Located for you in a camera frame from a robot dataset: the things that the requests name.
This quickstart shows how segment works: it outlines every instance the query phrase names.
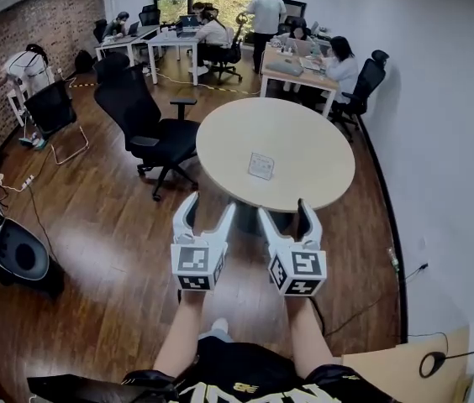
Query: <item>table leg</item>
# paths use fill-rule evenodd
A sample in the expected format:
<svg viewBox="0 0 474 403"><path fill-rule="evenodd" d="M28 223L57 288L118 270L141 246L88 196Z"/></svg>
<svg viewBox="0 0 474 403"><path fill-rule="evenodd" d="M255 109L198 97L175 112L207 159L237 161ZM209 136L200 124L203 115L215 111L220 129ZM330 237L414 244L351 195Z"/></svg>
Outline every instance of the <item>table leg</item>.
<svg viewBox="0 0 474 403"><path fill-rule="evenodd" d="M323 116L327 118L329 116L330 108L332 107L332 103L334 102L334 96L336 95L336 91L328 90L329 91L329 98L327 102L324 104L323 108Z"/></svg>
<svg viewBox="0 0 474 403"><path fill-rule="evenodd" d="M261 92L260 92L260 97L266 97L267 95L267 83L269 81L269 78L265 75L261 78Z"/></svg>
<svg viewBox="0 0 474 403"><path fill-rule="evenodd" d="M192 83L198 84L198 44L192 44Z"/></svg>
<svg viewBox="0 0 474 403"><path fill-rule="evenodd" d="M153 83L156 84L158 81L156 79L156 65L155 65L155 55L153 54L153 45L148 44L147 49L150 53L151 77L153 79Z"/></svg>
<svg viewBox="0 0 474 403"><path fill-rule="evenodd" d="M127 55L129 56L129 67L134 67L134 52L133 45L127 45Z"/></svg>

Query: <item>hardwood floor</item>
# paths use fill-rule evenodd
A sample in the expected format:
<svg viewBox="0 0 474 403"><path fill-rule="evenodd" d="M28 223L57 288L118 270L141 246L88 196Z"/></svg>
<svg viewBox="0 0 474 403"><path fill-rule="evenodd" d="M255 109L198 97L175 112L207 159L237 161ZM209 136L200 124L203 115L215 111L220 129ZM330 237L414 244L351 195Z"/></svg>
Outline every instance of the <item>hardwood floor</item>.
<svg viewBox="0 0 474 403"><path fill-rule="evenodd" d="M188 81L187 62L184 50L181 63L168 52L160 61L161 73ZM242 84L234 79L226 87L258 92L259 79L248 53L238 71L245 77ZM209 75L203 78L215 85ZM82 76L76 83L92 79ZM187 109L187 117L196 121L228 101L248 97L162 77L158 86L149 78L148 86L168 118L176 118L171 97L197 98L197 105ZM274 83L269 95L275 97L280 90ZM152 182L138 177L138 160L124 150L121 130L94 102L93 87L72 88L71 93L90 149L58 167L52 156L44 164L48 147L42 152L26 150L14 140L2 168L5 183L20 186L44 164L32 185L34 199L66 271L66 289L54 303L23 287L0 285L0 385L10 401L27 401L29 376L70 373L120 381L130 370L150 368L176 310L171 218L190 185L176 176L161 189L162 201L153 202ZM64 144L60 150L64 154L81 144L82 138L68 128L53 141ZM317 300L327 331L398 288L387 255L392 246L387 214L360 133L355 133L352 148L356 162L352 185L337 202L318 212L329 278ZM215 225L228 197L207 178L197 160L188 168L200 185L199 233ZM8 216L45 241L27 191L11 193L6 203ZM217 317L226 317L235 340L259 343L290 356L282 298L268 282L262 246L259 238L232 230L227 266L205 302L203 329L209 329ZM386 297L329 337L334 355L395 346L395 298Z"/></svg>

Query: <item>hair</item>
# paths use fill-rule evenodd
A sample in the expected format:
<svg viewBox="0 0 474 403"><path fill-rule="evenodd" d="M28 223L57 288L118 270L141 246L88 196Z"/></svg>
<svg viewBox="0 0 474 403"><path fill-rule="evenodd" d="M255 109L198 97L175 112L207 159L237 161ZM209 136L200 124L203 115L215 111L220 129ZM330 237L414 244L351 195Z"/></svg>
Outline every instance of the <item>hair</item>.
<svg viewBox="0 0 474 403"><path fill-rule="evenodd" d="M129 19L129 12L118 13L118 16L116 17L116 19L124 19L124 20Z"/></svg>
<svg viewBox="0 0 474 403"><path fill-rule="evenodd" d="M296 29L301 29L304 33L304 36L301 38L301 40L306 40L308 38L308 35L306 33L307 30L307 25L306 25L306 19L300 18L300 19L295 19L292 24L291 24L291 31L289 33L289 37L292 39L295 38L295 30Z"/></svg>
<svg viewBox="0 0 474 403"><path fill-rule="evenodd" d="M353 51L349 46L349 42L345 37L336 36L330 40L330 46L332 47L332 51L338 60L343 61L348 59L349 57L354 57Z"/></svg>
<svg viewBox="0 0 474 403"><path fill-rule="evenodd" d="M26 46L26 50L41 55L43 57L43 60L45 60L45 64L49 64L49 57L46 55L45 50L41 48L38 44L29 44L28 46Z"/></svg>

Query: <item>chair backrest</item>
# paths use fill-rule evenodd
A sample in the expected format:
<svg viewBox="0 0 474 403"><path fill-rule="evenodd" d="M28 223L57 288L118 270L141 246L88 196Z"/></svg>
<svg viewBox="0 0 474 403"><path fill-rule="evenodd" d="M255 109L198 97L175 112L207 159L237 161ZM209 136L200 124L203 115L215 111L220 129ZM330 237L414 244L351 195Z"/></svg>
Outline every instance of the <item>chair backrest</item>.
<svg viewBox="0 0 474 403"><path fill-rule="evenodd" d="M366 60L361 73L358 75L355 90L353 91L353 94L361 99L358 108L354 110L355 113L359 115L366 113L368 97L381 84L385 75L384 65L371 58Z"/></svg>
<svg viewBox="0 0 474 403"><path fill-rule="evenodd" d="M93 35L95 36L95 39L97 39L98 43L103 42L104 30L106 29L107 25L108 23L106 19L99 19L98 21L95 21L95 29L93 29Z"/></svg>
<svg viewBox="0 0 474 403"><path fill-rule="evenodd" d="M76 121L75 110L63 80L54 82L26 100L26 108L43 139Z"/></svg>
<svg viewBox="0 0 474 403"><path fill-rule="evenodd" d="M129 67L129 57L119 52L114 52L98 61L93 65L93 69L97 73L97 84L105 82L107 79L112 79L121 71Z"/></svg>
<svg viewBox="0 0 474 403"><path fill-rule="evenodd" d="M123 130L125 148L134 136L156 136L161 110L147 90L141 65L119 72L95 89L95 101Z"/></svg>
<svg viewBox="0 0 474 403"><path fill-rule="evenodd" d="M142 25L158 25L161 23L161 11L159 9L141 12L138 14Z"/></svg>

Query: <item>woman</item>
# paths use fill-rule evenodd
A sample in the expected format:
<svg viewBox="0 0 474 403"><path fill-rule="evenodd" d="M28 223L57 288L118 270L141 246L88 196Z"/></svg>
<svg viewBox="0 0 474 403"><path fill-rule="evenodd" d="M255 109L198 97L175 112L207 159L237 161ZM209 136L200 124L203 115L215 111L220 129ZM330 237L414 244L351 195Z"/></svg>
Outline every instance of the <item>woman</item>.
<svg viewBox="0 0 474 403"><path fill-rule="evenodd" d="M340 85L332 103L332 111L338 112L341 104L350 101L349 98L342 95L342 92L352 93L355 90L358 79L358 64L355 54L353 54L345 37L336 36L332 38L330 47L329 57L324 59L324 64L327 66L327 77L337 81ZM307 86L301 88L300 97L304 106L315 109L318 103L327 101L329 93Z"/></svg>

